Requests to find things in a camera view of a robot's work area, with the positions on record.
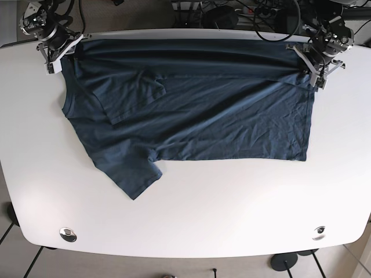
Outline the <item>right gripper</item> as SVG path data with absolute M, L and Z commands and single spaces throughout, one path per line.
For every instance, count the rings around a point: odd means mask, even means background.
M 74 54 L 80 41 L 90 38 L 90 34 L 84 35 L 69 29 L 65 30 L 62 27 L 54 27 L 36 33 L 36 39 L 39 42 L 37 51 L 44 57 L 45 62 L 57 59 L 61 61 L 65 55 Z

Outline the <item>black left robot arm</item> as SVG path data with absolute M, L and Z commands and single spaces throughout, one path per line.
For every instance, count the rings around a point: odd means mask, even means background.
M 308 41 L 302 45 L 287 44 L 303 61 L 310 73 L 312 87 L 323 89 L 328 76 L 345 63 L 336 60 L 340 53 L 350 50 L 355 44 L 356 32 L 346 26 L 346 21 L 370 22 L 370 7 L 365 1 L 356 5 L 355 1 L 282 1 L 275 15 L 275 32 L 285 34 L 281 39 L 268 39 L 259 33 L 256 19 L 267 5 L 267 1 L 257 2 L 254 10 L 253 28 L 256 35 L 266 42 L 288 41 L 299 34 L 303 27 Z

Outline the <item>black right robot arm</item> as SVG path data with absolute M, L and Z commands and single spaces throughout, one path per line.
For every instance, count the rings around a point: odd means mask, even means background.
M 73 54 L 76 45 L 84 39 L 86 21 L 81 8 L 79 15 L 82 20 L 82 30 L 70 28 L 74 19 L 71 12 L 75 6 L 69 1 L 64 13 L 58 13 L 63 1 L 31 1 L 23 13 L 19 27 L 25 35 L 33 36 L 38 42 L 37 51 L 45 59 L 45 70 L 48 75 L 62 71 L 61 59 L 67 54 Z

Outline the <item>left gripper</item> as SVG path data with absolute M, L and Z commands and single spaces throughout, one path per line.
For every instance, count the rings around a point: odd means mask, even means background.
M 345 45 L 338 42 L 287 43 L 285 48 L 292 50 L 304 62 L 310 78 L 313 75 L 327 78 L 338 68 L 345 68 L 345 63 L 335 57 L 345 52 Z

